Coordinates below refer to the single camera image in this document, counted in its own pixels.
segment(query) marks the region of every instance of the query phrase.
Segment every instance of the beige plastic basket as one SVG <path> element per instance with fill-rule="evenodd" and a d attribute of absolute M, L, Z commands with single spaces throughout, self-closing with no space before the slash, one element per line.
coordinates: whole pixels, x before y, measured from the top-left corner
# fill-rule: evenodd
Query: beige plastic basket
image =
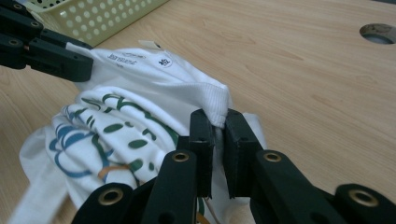
<path fill-rule="evenodd" d="M 168 0 L 29 0 L 26 8 L 50 30 L 96 46 Z"/>

